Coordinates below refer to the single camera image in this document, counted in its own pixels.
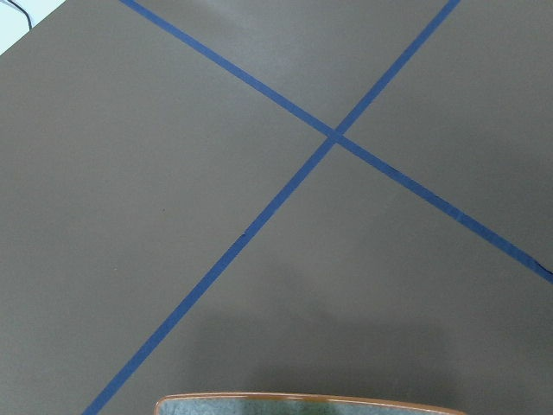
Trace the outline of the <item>grey square plate orange rim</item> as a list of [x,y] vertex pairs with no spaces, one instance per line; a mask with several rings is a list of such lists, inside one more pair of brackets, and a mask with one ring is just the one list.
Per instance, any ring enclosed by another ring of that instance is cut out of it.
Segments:
[[457,414],[450,408],[306,393],[183,393],[156,402],[155,414]]

